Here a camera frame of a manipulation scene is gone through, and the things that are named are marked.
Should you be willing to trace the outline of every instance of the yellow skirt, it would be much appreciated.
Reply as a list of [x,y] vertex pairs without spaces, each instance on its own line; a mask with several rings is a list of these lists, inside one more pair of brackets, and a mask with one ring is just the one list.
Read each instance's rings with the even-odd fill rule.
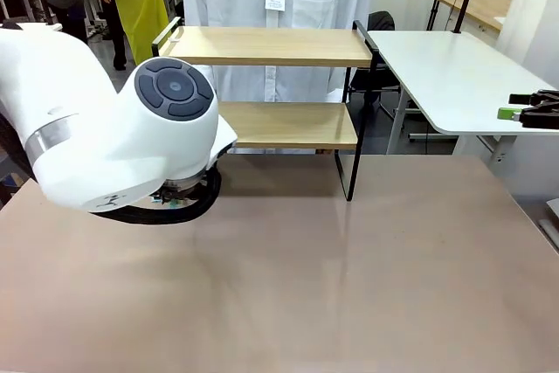
[[169,23],[163,0],[114,0],[137,65],[151,58],[151,43]]

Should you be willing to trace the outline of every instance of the shirt pocket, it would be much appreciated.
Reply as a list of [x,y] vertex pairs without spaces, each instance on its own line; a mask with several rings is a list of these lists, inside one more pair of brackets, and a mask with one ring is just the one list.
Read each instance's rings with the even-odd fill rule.
[[335,0],[293,0],[293,28],[334,28]]

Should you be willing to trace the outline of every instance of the two-tier wooden shelf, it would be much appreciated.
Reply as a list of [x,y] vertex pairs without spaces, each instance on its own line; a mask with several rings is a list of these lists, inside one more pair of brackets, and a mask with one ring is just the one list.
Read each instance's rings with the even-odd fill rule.
[[355,133],[345,104],[349,69],[372,68],[376,56],[359,23],[354,28],[361,35],[355,30],[217,28],[177,22],[154,41],[155,56],[192,65],[347,68],[343,103],[220,102],[219,113],[237,132],[240,148],[336,150],[340,170],[338,150],[355,150],[358,161],[362,138]]

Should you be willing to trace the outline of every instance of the white shirt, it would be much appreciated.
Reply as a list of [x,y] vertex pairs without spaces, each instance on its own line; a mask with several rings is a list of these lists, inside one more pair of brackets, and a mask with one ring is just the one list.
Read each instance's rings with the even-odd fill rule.
[[[370,0],[286,0],[286,11],[265,9],[265,0],[184,0],[187,25],[351,28],[367,23]],[[339,101],[345,69],[319,67],[214,66],[212,82],[221,100],[278,102]]]

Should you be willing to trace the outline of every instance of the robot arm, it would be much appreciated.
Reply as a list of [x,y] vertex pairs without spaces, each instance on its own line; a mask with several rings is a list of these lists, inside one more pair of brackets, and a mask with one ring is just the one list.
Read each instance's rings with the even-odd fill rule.
[[49,200],[105,217],[150,195],[213,204],[219,183],[209,177],[237,135],[195,67],[150,59],[117,93],[89,48],[66,34],[0,29],[0,51],[0,110]]

